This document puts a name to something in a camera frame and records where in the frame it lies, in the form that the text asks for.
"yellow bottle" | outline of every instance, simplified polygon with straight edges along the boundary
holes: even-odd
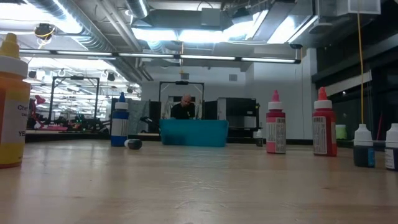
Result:
[[[19,58],[15,34],[0,48],[0,168],[20,166],[25,146],[30,84],[28,64]]]

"table surface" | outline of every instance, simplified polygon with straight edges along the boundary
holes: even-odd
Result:
[[[316,157],[248,144],[30,143],[0,170],[0,223],[396,223],[398,173],[353,165],[352,150]]]

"man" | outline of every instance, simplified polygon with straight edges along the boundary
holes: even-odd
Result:
[[[195,104],[191,103],[191,95],[184,95],[181,102],[172,108],[170,114],[174,119],[192,119],[195,117]]]

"red bottle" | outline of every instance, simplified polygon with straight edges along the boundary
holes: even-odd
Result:
[[[267,113],[267,152],[286,153],[286,123],[283,105],[279,101],[278,91],[275,90],[272,101],[268,102]]]
[[[336,116],[324,87],[319,89],[318,101],[312,114],[313,153],[316,156],[337,156]]]

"teal container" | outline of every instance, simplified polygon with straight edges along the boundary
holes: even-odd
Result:
[[[225,147],[228,122],[218,120],[160,120],[164,145]]]

